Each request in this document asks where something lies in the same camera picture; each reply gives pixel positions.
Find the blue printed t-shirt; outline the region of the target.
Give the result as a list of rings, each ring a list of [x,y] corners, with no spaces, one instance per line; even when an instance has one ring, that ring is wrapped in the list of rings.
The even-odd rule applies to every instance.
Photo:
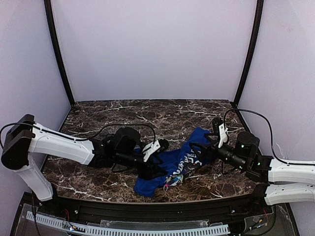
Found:
[[[200,162],[189,147],[190,142],[209,144],[210,142],[204,138],[205,133],[209,133],[209,131],[197,127],[181,148],[161,153],[159,157],[163,160],[163,164],[160,166],[171,169],[171,174],[151,180],[137,178],[133,190],[139,195],[152,198],[155,190],[163,187],[168,177],[180,174],[185,177],[202,166],[209,164],[209,162]]]

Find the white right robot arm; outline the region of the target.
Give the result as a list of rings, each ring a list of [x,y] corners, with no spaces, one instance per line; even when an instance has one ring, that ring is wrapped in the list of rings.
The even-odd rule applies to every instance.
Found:
[[[314,202],[314,162],[293,162],[278,160],[272,156],[258,154],[259,138],[250,132],[241,132],[235,146],[204,137],[207,144],[190,142],[189,146],[199,161],[220,159],[245,174],[251,181],[264,184],[263,198],[269,206],[281,203]]]

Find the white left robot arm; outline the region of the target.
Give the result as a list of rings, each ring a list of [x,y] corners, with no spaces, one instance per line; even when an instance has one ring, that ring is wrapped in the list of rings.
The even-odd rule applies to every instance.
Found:
[[[18,122],[9,123],[4,141],[1,141],[1,162],[17,173],[41,202],[55,200],[57,192],[44,177],[31,154],[42,153],[75,161],[91,168],[135,168],[138,176],[151,180],[167,174],[159,155],[169,148],[166,139],[145,144],[134,125],[121,124],[115,134],[102,140],[95,136],[78,138],[51,130],[34,120],[30,114]]]

